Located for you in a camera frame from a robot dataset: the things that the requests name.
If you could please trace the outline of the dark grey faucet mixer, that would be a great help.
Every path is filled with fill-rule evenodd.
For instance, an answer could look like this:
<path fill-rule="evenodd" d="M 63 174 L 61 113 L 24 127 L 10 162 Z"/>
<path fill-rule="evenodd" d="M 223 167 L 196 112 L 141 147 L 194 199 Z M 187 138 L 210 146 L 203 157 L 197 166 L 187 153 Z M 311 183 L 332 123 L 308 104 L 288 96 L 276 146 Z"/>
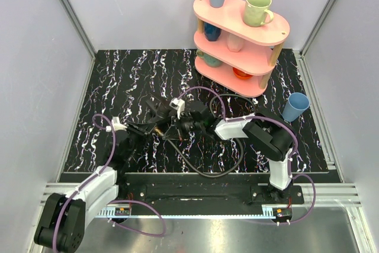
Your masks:
<path fill-rule="evenodd" d="M 159 95 L 151 95 L 151 99 L 146 100 L 149 112 L 145 123 L 153 123 L 154 131 L 151 132 L 151 134 L 156 133 L 161 138 L 163 138 L 163 128 L 169 126 L 170 124 L 176 123 L 177 119 L 176 110 L 170 107 L 169 103 L 170 102 L 168 100 Z M 139 135 L 139 139 L 149 135 Z"/>

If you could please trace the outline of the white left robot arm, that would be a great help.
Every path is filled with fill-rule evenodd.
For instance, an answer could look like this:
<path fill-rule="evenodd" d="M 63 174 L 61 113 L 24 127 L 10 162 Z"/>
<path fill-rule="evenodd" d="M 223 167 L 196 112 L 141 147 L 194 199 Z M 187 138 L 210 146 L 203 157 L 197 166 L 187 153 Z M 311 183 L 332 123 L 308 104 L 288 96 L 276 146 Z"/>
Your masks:
<path fill-rule="evenodd" d="M 104 128 L 112 141 L 102 164 L 73 190 L 52 193 L 45 201 L 33 241 L 53 252 L 76 252 L 88 225 L 97 217 L 113 223 L 131 213 L 139 204 L 128 191 L 127 160 L 154 132 L 156 124 L 127 124 L 111 121 Z"/>

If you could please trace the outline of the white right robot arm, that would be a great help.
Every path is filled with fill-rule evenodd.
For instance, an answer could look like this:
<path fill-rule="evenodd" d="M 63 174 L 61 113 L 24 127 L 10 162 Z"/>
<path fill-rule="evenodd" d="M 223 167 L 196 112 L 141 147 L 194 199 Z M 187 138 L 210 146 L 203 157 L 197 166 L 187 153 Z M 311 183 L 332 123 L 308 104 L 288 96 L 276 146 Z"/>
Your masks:
<path fill-rule="evenodd" d="M 205 105 L 195 102 L 188 112 L 171 119 L 163 132 L 165 140 L 183 140 L 190 132 L 199 131 L 217 140 L 246 139 L 269 161 L 270 199 L 283 203 L 290 196 L 292 180 L 290 162 L 297 152 L 298 140 L 292 127 L 269 111 L 235 118 L 216 117 Z"/>

